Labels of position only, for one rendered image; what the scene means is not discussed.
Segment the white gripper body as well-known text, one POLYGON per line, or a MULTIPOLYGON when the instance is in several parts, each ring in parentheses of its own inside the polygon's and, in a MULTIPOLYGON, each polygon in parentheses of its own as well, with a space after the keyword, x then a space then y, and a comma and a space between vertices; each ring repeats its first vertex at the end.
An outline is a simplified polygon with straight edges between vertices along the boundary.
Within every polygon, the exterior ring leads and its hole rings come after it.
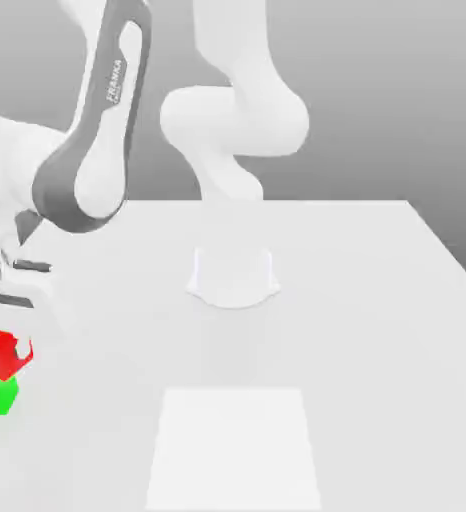
POLYGON ((0 331, 32 340, 63 338, 63 328, 49 295, 32 285, 6 284, 0 289, 0 331))

